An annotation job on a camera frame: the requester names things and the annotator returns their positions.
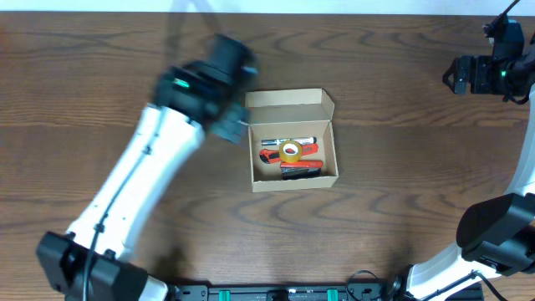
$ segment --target white backdrop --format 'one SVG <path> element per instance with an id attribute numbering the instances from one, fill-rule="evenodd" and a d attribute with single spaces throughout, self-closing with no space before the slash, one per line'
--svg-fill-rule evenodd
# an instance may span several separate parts
<path id="1" fill-rule="evenodd" d="M 0 11 L 497 15 L 512 0 L 0 0 Z M 535 16 L 535 0 L 509 13 Z"/>

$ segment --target box lid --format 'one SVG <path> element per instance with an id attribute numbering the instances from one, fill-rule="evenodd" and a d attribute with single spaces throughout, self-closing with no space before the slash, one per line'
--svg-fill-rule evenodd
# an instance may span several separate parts
<path id="1" fill-rule="evenodd" d="M 258 91 L 246 94 L 250 124 L 331 120 L 334 103 L 323 89 Z"/>

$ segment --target open box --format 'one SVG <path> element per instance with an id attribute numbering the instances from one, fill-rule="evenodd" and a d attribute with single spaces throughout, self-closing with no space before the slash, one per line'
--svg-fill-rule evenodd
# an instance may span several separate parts
<path id="1" fill-rule="evenodd" d="M 282 191 L 331 187 L 338 179 L 334 150 L 334 103 L 323 89 L 291 89 L 250 92 L 246 106 L 249 118 L 249 152 L 252 191 Z M 260 150 L 278 150 L 278 145 L 262 146 L 262 139 L 316 137 L 318 152 L 302 157 L 302 161 L 321 160 L 321 175 L 313 178 L 282 180 L 280 162 L 267 164 L 260 159 Z"/>

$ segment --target wood grain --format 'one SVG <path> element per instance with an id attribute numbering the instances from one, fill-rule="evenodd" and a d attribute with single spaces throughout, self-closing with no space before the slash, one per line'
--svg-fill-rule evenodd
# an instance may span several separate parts
<path id="1" fill-rule="evenodd" d="M 98 191 L 158 73 L 204 55 L 204 16 L 0 14 L 0 299 L 61 299 L 38 240 Z M 491 51 L 488 19 L 220 16 L 257 53 L 259 89 L 332 96 L 340 178 L 252 194 L 247 147 L 209 137 L 150 217 L 135 264 L 169 280 L 320 283 L 429 259 L 468 206 L 503 193 L 522 147 L 527 106 L 441 83 L 454 57 Z M 493 282 L 511 300 L 535 296 L 526 275 Z"/>

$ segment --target tape roll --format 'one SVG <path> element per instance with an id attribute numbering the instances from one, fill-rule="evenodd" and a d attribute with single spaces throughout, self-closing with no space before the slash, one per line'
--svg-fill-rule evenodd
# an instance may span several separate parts
<path id="1" fill-rule="evenodd" d="M 278 154 L 282 161 L 295 163 L 301 159 L 303 148 L 294 140 L 286 140 L 279 146 Z"/>

